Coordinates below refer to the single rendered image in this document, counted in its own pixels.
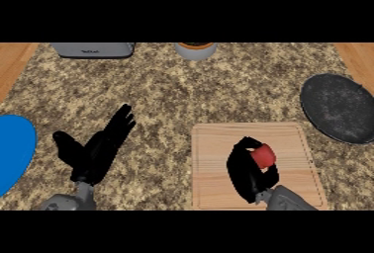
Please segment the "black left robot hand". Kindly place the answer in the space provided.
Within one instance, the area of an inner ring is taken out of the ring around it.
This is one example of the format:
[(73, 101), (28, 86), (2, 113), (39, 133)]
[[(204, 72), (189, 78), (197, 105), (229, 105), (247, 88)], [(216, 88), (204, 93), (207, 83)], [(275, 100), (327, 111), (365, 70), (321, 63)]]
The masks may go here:
[(59, 159), (73, 168), (70, 179), (95, 186), (110, 170), (118, 149), (135, 127), (132, 107), (124, 104), (107, 127), (82, 145), (64, 131), (53, 133)]

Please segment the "grey pot with orange rim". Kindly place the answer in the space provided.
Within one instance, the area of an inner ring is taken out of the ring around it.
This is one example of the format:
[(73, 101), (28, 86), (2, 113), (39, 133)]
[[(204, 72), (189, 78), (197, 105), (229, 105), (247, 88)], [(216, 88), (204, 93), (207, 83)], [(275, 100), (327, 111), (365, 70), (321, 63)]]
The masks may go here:
[(201, 45), (185, 44), (184, 42), (176, 42), (176, 52), (182, 58), (188, 60), (204, 60), (210, 58), (216, 52), (218, 43), (210, 42)]

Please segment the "black pan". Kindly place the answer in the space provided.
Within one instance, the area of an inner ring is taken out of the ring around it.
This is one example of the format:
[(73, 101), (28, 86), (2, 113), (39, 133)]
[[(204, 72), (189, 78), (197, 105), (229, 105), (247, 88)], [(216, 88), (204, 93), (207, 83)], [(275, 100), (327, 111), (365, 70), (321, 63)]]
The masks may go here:
[(312, 126), (334, 140), (374, 143), (374, 96), (348, 77), (322, 73), (305, 82), (302, 108)]

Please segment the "blue plate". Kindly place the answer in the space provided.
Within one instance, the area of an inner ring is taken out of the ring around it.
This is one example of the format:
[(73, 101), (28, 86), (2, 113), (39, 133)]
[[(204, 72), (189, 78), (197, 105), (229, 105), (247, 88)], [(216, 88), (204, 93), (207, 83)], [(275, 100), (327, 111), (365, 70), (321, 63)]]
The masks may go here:
[(21, 179), (33, 161), (39, 135), (31, 121), (0, 115), (0, 197)]

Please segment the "wooden cutting board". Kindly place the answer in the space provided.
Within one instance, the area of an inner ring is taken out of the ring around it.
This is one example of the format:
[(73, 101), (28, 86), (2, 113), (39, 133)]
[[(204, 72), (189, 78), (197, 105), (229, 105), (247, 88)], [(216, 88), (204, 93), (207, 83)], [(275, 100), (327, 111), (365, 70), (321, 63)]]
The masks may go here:
[(277, 155), (280, 185), (294, 191), (320, 210), (327, 199), (312, 153), (297, 123), (197, 124), (191, 129), (192, 208), (201, 211), (263, 211), (266, 204), (249, 204), (228, 176), (226, 159), (244, 136), (266, 143)]

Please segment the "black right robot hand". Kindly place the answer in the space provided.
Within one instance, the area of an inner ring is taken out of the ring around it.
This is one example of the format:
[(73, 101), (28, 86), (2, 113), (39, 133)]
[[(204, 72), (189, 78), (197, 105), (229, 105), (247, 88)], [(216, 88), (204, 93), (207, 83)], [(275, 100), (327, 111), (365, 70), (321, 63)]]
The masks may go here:
[(277, 163), (260, 169), (250, 155), (250, 150), (263, 142), (244, 136), (234, 144), (226, 160), (226, 169), (235, 191), (249, 204), (256, 202), (256, 195), (271, 189), (280, 182)]

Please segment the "grey toaster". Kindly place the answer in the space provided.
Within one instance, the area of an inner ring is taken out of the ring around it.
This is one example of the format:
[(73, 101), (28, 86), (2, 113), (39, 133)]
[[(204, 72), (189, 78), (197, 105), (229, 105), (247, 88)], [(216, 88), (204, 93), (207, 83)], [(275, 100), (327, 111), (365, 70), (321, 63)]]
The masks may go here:
[(52, 42), (58, 54), (64, 58), (126, 58), (135, 51), (133, 42)]

